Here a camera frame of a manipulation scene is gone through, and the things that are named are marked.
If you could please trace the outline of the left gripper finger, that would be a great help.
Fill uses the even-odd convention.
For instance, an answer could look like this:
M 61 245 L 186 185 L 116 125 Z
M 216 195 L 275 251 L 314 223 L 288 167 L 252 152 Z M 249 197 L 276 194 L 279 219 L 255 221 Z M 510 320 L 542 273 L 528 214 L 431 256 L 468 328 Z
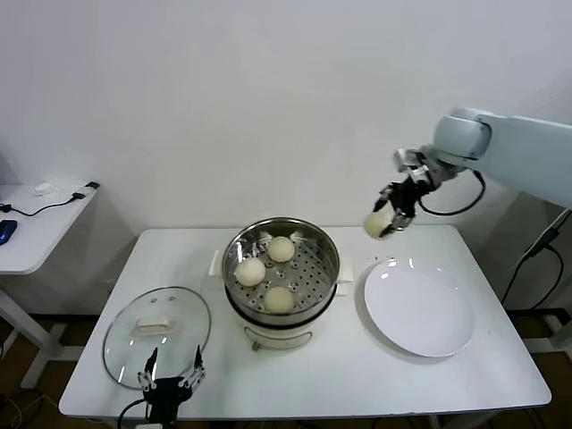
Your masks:
M 182 376 L 179 386 L 181 388 L 197 388 L 205 377 L 206 371 L 203 363 L 202 349 L 200 346 L 197 346 L 192 367 Z
M 153 371 L 156 368 L 157 356 L 158 356 L 158 347 L 155 347 L 150 357 L 147 359 L 143 371 L 138 372 L 138 382 L 142 391 L 149 391 L 156 387 Z

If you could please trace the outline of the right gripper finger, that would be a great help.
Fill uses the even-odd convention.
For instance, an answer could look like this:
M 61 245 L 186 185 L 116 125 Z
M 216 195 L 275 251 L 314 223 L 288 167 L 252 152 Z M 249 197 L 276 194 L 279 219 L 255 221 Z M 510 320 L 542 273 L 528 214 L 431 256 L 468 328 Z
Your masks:
M 386 228 L 387 234 L 392 234 L 396 231 L 404 231 L 412 222 L 414 216 L 405 213 L 398 209 L 392 216 L 390 224 Z
M 391 194 L 394 189 L 394 183 L 391 182 L 379 191 L 379 198 L 374 203 L 374 211 L 380 211 L 386 204 L 391 203 Z

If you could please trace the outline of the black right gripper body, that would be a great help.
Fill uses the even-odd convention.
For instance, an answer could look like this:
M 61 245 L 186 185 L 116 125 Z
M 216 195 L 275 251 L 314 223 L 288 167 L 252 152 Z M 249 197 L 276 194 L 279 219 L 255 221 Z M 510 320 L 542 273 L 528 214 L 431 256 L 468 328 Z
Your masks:
M 415 217 L 416 204 L 420 198 L 432 191 L 432 185 L 425 181 L 415 182 L 406 178 L 402 182 L 392 182 L 388 185 L 389 196 L 394 214 L 401 217 Z

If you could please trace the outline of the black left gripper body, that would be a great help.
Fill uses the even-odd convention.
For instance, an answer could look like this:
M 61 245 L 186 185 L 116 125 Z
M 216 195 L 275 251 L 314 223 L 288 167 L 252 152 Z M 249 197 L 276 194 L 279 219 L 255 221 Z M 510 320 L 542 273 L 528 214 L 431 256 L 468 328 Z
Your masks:
M 179 406 L 192 397 L 192 387 L 182 377 L 161 378 L 145 391 L 149 423 L 176 423 Z

